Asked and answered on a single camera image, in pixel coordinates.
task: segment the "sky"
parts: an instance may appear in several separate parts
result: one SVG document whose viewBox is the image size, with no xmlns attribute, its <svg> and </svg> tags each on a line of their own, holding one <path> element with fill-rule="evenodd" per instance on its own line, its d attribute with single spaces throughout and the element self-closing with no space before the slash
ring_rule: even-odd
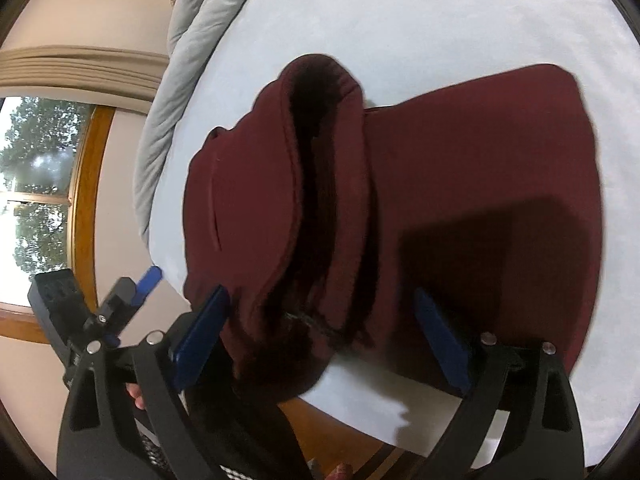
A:
<svg viewBox="0 0 640 480">
<path fill-rule="evenodd" d="M 10 114 L 20 104 L 19 97 L 7 97 L 0 110 L 0 149 L 4 147 L 4 134 L 11 127 Z M 0 191 L 6 191 L 4 179 L 0 174 Z M 0 213 L 7 205 L 0 194 Z M 0 301 L 28 306 L 27 292 L 31 285 L 29 275 L 15 264 L 15 221 L 13 206 L 9 203 L 7 211 L 0 214 Z"/>
</svg>

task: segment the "gray comforter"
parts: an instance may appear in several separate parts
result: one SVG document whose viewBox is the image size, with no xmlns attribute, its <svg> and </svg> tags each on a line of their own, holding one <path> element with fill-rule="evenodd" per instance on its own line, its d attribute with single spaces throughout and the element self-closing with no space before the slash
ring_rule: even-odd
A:
<svg viewBox="0 0 640 480">
<path fill-rule="evenodd" d="M 211 53 L 244 1 L 176 0 L 167 39 L 170 62 L 146 118 L 133 179 L 134 210 L 146 245 L 151 206 L 174 127 Z"/>
</svg>

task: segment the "maroon hood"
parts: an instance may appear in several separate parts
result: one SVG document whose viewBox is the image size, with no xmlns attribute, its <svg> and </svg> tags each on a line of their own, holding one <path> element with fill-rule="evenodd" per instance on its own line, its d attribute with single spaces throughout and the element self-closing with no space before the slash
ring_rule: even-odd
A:
<svg viewBox="0 0 640 480">
<path fill-rule="evenodd" d="M 236 377 L 276 400 L 345 346 L 446 388 L 413 318 L 417 286 L 473 332 L 552 341 L 568 369 L 595 301 L 593 131 L 552 65 L 365 110 L 343 67 L 303 56 L 210 134 L 183 215 L 185 296 L 228 288 Z"/>
</svg>

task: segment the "tree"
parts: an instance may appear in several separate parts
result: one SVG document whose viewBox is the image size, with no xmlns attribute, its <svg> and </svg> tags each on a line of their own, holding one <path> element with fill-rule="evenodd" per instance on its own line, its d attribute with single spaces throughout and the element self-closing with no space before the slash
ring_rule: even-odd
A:
<svg viewBox="0 0 640 480">
<path fill-rule="evenodd" d="M 82 103 L 25 97 L 11 113 L 0 173 L 11 189 L 66 194 L 79 137 L 89 118 Z M 25 203 L 14 209 L 15 263 L 30 275 L 66 266 L 67 207 Z"/>
<path fill-rule="evenodd" d="M 0 173 L 7 186 L 15 178 L 16 191 L 65 192 L 89 111 L 83 103 L 23 98 L 11 114 L 0 151 Z"/>
<path fill-rule="evenodd" d="M 28 275 L 66 267 L 66 219 L 62 205 L 26 203 L 14 209 L 14 259 Z"/>
</svg>

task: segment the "wooden window frame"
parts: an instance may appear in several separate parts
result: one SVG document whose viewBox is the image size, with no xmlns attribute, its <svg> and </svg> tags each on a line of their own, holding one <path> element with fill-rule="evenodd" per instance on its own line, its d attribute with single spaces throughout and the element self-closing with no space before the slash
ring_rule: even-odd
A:
<svg viewBox="0 0 640 480">
<path fill-rule="evenodd" d="M 94 108 L 78 147 L 69 192 L 72 199 L 66 229 L 68 264 L 78 280 L 84 300 L 91 311 L 98 308 L 94 257 L 98 181 L 114 113 L 115 108 L 112 107 Z M 46 202 L 46 200 L 38 195 L 38 202 Z M 5 303 L 0 303 L 0 336 L 34 343 L 49 343 L 32 313 L 17 312 L 11 305 Z"/>
<path fill-rule="evenodd" d="M 23 193 L 20 191 L 7 191 L 2 193 L 12 202 L 31 202 L 37 204 L 71 205 L 71 200 L 66 196 L 44 195 L 37 193 Z"/>
</svg>

